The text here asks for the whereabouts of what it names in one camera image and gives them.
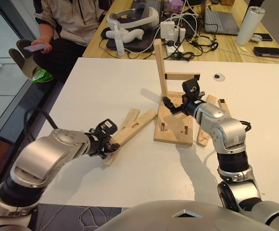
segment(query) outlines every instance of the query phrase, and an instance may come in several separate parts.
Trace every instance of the person's hand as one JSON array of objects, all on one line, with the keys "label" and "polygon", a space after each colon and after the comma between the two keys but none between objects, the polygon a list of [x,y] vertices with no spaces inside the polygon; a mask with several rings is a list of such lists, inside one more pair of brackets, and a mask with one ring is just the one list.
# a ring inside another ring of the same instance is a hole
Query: person's hand
[{"label": "person's hand", "polygon": [[52,46],[51,46],[51,44],[49,44],[49,42],[48,41],[46,41],[46,40],[43,40],[43,39],[36,39],[36,40],[34,40],[32,43],[31,43],[31,45],[36,45],[36,44],[39,44],[39,43],[44,43],[45,45],[46,45],[46,47],[41,51],[41,53],[42,54],[48,54],[49,52],[51,52],[52,51]]}]

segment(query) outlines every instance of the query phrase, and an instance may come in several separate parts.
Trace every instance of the white table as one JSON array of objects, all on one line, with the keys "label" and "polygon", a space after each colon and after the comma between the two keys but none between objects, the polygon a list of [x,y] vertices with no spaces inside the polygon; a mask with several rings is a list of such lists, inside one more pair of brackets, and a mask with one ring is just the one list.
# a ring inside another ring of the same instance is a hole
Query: white table
[{"label": "white table", "polygon": [[[199,85],[206,95],[224,98],[234,118],[251,122],[249,163],[262,199],[279,203],[279,64],[165,61],[165,68],[200,72]],[[215,81],[215,73],[225,75],[225,81]],[[181,84],[170,80],[169,90],[182,91]],[[157,111],[159,96],[156,61],[79,58],[50,115],[58,127],[70,130],[87,131],[106,118],[119,126],[130,108]],[[156,142],[154,129],[155,122],[145,127],[110,167],[98,156],[66,164],[41,202],[131,207],[186,199],[221,205],[212,142],[206,148]],[[198,129],[194,121],[194,139]],[[39,137],[51,131],[46,122]]]}]

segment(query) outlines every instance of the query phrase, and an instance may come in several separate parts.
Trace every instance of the black pants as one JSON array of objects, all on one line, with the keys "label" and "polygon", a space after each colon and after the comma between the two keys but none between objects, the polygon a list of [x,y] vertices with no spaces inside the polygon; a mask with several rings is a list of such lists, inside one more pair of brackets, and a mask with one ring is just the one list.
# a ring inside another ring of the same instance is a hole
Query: black pants
[{"label": "black pants", "polygon": [[78,57],[82,56],[86,47],[63,38],[52,40],[50,44],[53,48],[50,53],[35,52],[33,59],[55,79],[65,83]]}]

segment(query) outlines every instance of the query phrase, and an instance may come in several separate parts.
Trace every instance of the gray jacket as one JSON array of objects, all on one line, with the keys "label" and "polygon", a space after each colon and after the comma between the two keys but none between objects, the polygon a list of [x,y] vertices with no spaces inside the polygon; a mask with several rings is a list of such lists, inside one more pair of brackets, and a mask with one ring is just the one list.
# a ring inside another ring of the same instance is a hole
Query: gray jacket
[{"label": "gray jacket", "polygon": [[98,0],[34,0],[37,23],[50,24],[63,39],[87,46],[104,10]]}]

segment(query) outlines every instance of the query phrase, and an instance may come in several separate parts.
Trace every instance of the wooden block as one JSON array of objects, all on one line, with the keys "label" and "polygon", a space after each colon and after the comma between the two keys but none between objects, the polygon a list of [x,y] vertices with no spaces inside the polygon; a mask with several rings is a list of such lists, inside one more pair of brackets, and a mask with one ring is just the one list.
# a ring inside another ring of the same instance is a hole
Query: wooden block
[{"label": "wooden block", "polygon": [[200,73],[165,72],[165,79],[168,80],[189,80],[195,76],[200,76]]},{"label": "wooden block", "polygon": [[[206,102],[215,105],[216,98],[212,95],[208,95]],[[202,128],[200,127],[197,135],[196,144],[202,147],[206,147],[208,145],[209,138],[210,135],[204,130],[202,130]]]},{"label": "wooden block", "polygon": [[114,162],[114,160],[117,158],[121,147],[132,137],[134,137],[140,130],[142,130],[156,116],[155,111],[153,109],[150,109],[137,119],[139,112],[140,111],[138,109],[131,109],[125,120],[123,121],[120,130],[115,136],[110,139],[111,143],[120,144],[120,148],[114,153],[108,155],[108,157],[103,160],[103,163],[105,165],[110,166],[112,162]]},{"label": "wooden block", "polygon": [[219,99],[218,104],[220,105],[220,108],[222,108],[224,111],[228,113],[228,115],[231,117],[230,111],[227,107],[227,103],[225,102],[224,99]]},{"label": "wooden block", "polygon": [[159,72],[159,82],[160,88],[162,90],[162,96],[167,96],[167,83],[165,79],[165,65],[162,56],[162,41],[160,39],[156,39],[153,42],[154,52],[157,60],[158,65],[158,72]]},{"label": "wooden block", "polygon": [[[119,129],[119,131],[117,133],[119,133],[121,130],[123,130],[126,126],[130,125],[132,122],[134,122],[138,116],[139,116],[140,110],[139,109],[134,109],[132,108],[128,115],[125,117],[123,123],[121,124],[121,127]],[[116,150],[114,153],[111,153],[107,156],[107,158],[105,160],[103,160],[103,163],[111,166],[112,162],[114,162],[114,160],[117,158],[119,152],[120,152],[121,147]]]},{"label": "wooden block", "polygon": [[[168,98],[180,106],[183,92],[169,91]],[[166,143],[193,144],[193,117],[183,113],[172,115],[164,105],[162,99],[159,103],[158,120],[154,132],[154,140]]]}]

